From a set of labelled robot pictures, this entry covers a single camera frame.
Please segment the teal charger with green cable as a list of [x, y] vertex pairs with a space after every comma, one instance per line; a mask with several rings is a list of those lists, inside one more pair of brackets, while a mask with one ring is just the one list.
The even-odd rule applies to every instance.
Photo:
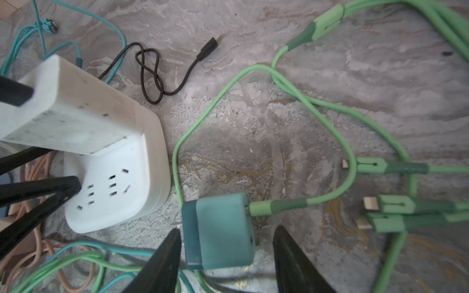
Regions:
[[249, 266], [255, 236], [245, 193], [188, 201], [181, 209], [186, 264], [190, 270]]

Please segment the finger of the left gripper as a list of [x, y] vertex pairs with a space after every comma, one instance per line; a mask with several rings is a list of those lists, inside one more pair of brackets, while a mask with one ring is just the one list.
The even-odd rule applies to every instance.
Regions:
[[7, 105], [20, 107], [34, 95], [34, 89], [12, 79], [1, 76], [0, 99]]
[[54, 151], [30, 147], [19, 151], [2, 146], [9, 155], [1, 158], [1, 174], [19, 169], [19, 183], [1, 185], [1, 207], [18, 204], [14, 221], [1, 230], [1, 258], [8, 258], [20, 242], [47, 217], [81, 190], [78, 177], [49, 178]]

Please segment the white charger plug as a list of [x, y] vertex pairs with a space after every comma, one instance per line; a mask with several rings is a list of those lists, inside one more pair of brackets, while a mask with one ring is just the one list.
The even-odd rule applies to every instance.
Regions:
[[1, 104], [3, 142], [100, 156], [143, 133], [139, 103], [57, 55], [19, 82], [34, 93]]

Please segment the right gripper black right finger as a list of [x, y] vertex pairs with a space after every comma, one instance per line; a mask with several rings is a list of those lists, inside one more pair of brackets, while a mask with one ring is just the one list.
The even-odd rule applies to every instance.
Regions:
[[273, 248], [280, 293], [335, 293], [282, 225], [275, 230]]

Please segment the white power strip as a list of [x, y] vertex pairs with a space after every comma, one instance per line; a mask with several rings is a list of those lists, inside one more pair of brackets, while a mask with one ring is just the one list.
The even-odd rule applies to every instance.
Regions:
[[82, 188], [65, 204], [68, 226], [90, 233], [154, 212], [166, 202], [171, 173], [158, 116], [139, 106], [144, 132], [102, 156], [64, 155], [64, 174]]

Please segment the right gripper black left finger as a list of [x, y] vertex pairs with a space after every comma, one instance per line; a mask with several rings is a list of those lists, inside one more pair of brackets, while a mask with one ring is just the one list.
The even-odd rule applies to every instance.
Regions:
[[181, 256], [181, 233], [174, 228], [124, 293], [174, 293]]

